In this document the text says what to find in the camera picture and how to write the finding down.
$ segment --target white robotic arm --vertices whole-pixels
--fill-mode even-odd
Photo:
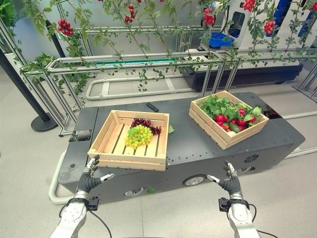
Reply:
[[[114,177],[114,174],[108,174],[101,178],[92,178],[94,171],[98,168],[98,159],[99,155],[96,155],[85,167],[79,179],[77,191],[74,197],[68,201],[66,208],[61,214],[60,223],[50,238],[78,237],[78,232],[86,221],[86,212],[90,209],[88,201],[90,190]]]
[[[228,213],[235,238],[260,238],[261,236],[253,226],[249,203],[243,199],[237,172],[228,161],[226,161],[224,169],[227,170],[229,180],[220,180],[214,176],[207,175],[209,180],[218,183],[224,190],[229,192],[229,200],[226,198],[219,199],[220,211]]]

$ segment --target red berry cluster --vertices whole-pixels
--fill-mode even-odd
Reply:
[[[315,10],[317,11],[317,1],[313,3],[313,5],[309,8],[309,10]]]
[[[256,0],[246,0],[246,2],[242,5],[242,7],[243,9],[251,12],[255,3],[256,3]]]
[[[58,21],[57,29],[66,36],[74,35],[73,28],[70,27],[70,23],[68,21],[65,21],[64,18],[61,18]]]
[[[211,8],[204,10],[204,23],[208,25],[214,25],[214,15],[210,15],[210,13],[212,13]]]
[[[125,16],[125,19],[124,19],[125,22],[132,22],[132,19],[135,17],[132,4],[129,5],[129,9],[130,9],[131,17]]]
[[[150,128],[153,135],[155,135],[155,134],[159,135],[160,132],[162,131],[162,129],[159,128],[158,126],[157,127],[151,126],[151,121],[150,120],[134,118],[133,122],[131,124],[131,128],[132,127],[136,127],[137,125],[143,125],[143,126],[146,126],[146,127]]]
[[[267,21],[264,25],[264,32],[270,35],[273,32],[275,21]]]

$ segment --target green grapes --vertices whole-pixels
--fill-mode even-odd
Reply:
[[[128,131],[128,136],[125,138],[125,146],[133,147],[136,150],[140,145],[148,145],[152,137],[153,134],[150,128],[137,125]]]

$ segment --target stanchion base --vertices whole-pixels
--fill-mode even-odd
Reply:
[[[58,125],[49,113],[46,113],[50,120],[45,122],[40,117],[36,117],[31,122],[31,128],[37,132],[44,132],[56,128]]]

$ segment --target black cable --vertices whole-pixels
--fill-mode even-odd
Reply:
[[[228,19],[229,19],[229,6],[227,7],[227,16],[226,16],[226,23],[225,25],[223,26],[223,29],[219,32],[219,34],[213,36],[211,35],[211,37],[217,37],[217,36],[220,36],[222,34],[222,32],[224,32],[224,30],[226,29],[226,26],[228,24]]]
[[[251,203],[249,203],[249,205],[254,207],[254,217],[253,217],[253,219],[252,219],[252,223],[253,223],[254,220],[255,220],[255,218],[256,218],[256,216],[257,216],[257,207],[256,207],[255,205],[251,204]],[[260,232],[260,233],[263,233],[263,234],[266,234],[266,235],[269,235],[269,236],[278,238],[277,236],[275,236],[275,235],[273,235],[273,234],[271,234],[271,233],[263,232],[263,231],[259,231],[259,230],[257,230],[257,231]]]
[[[62,212],[62,210],[63,210],[66,206],[67,206],[67,204],[65,204],[64,206],[62,206],[62,208],[60,209],[59,214],[58,214],[58,217],[59,217],[59,218],[61,218],[61,212]]]
[[[249,205],[254,207],[254,217],[253,217],[253,219],[252,219],[252,223],[253,223],[254,220],[256,219],[256,216],[257,216],[257,208],[256,208],[255,205],[253,205],[253,204],[251,204],[251,203],[249,203]]]
[[[275,235],[273,235],[273,234],[271,234],[271,233],[268,233],[268,232],[262,232],[262,231],[259,231],[259,230],[257,230],[257,231],[258,231],[258,232],[260,232],[260,233],[267,234],[267,235],[269,235],[269,236],[272,236],[272,237],[278,238],[277,236],[275,236]]]
[[[101,223],[107,228],[109,235],[110,235],[110,238],[112,238],[111,231],[110,231],[109,227],[107,226],[107,224],[97,214],[93,213],[91,210],[89,210],[89,211],[91,214],[93,214],[95,217],[97,217],[98,220],[101,221]]]

